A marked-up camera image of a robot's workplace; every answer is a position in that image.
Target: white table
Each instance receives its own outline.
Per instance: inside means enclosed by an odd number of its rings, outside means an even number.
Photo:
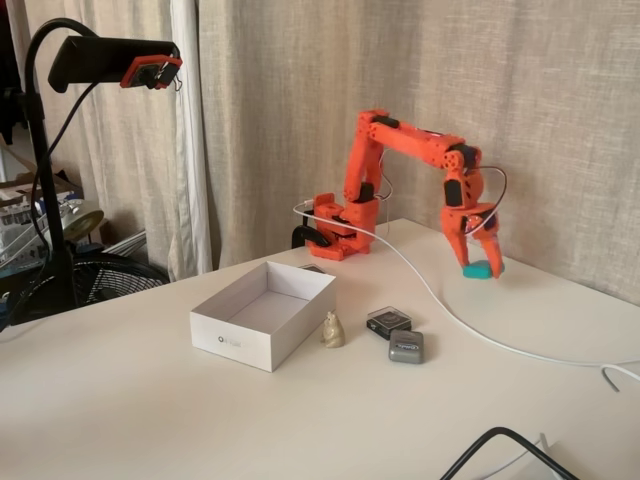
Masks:
[[[444,238],[406,220],[389,240],[461,317],[505,342],[573,359],[640,353],[638,307],[511,260],[498,281],[465,279]],[[260,260],[10,328],[0,478],[430,480],[497,425],[545,432],[583,480],[640,478],[637,383],[613,372],[615,394],[597,369],[472,338],[377,242],[341,263],[305,249],[270,260],[338,277],[346,347],[327,350],[316,332],[269,374],[191,346],[189,311]],[[390,362],[387,342],[365,329],[366,314],[388,305],[424,332],[427,363]],[[519,451],[494,440],[456,479]],[[495,478],[546,475],[526,457]]]

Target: white curtain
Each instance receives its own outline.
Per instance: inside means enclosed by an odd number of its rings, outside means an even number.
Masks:
[[[358,112],[385,108],[507,171],[506,255],[640,303],[638,25],[634,0],[201,0],[221,264],[288,248],[291,206],[342,190]],[[385,164],[392,218],[439,229],[442,172]]]
[[[9,0],[13,23],[33,34],[52,18],[78,20],[98,35],[171,39],[184,66],[182,89],[96,88],[76,114],[53,157],[98,200],[109,220],[107,238],[146,229],[151,263],[173,279],[211,270],[202,135],[195,0]],[[85,88],[55,93],[46,79],[60,43],[75,34],[58,30],[43,43],[36,69],[49,138]]]

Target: blue sponge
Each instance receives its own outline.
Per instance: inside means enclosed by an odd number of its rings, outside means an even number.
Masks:
[[[462,274],[467,278],[487,279],[492,277],[491,267],[486,260],[479,260],[471,265],[462,267]]]

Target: robotic arm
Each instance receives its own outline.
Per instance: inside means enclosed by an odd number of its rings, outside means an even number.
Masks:
[[[379,201],[374,195],[380,188],[384,147],[446,170],[445,206],[440,215],[443,233],[464,268],[469,266],[466,236],[473,232],[473,237],[481,242],[487,254],[491,275],[499,277],[503,267],[497,241],[495,204],[478,203],[484,187],[478,170],[481,151],[466,145],[464,138],[420,130],[389,117],[384,110],[365,111],[358,117],[344,183],[345,206],[336,204],[330,193],[314,198],[316,216],[345,226],[316,222],[317,231],[326,242],[321,246],[318,242],[307,241],[311,253],[333,260],[342,260],[354,253],[369,253],[373,238],[350,230],[348,225],[370,232],[375,229]]]

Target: beige figurine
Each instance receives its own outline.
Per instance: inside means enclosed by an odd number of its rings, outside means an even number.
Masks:
[[[324,319],[321,341],[327,348],[339,348],[344,345],[344,329],[340,319],[333,312],[327,313],[327,318]]]

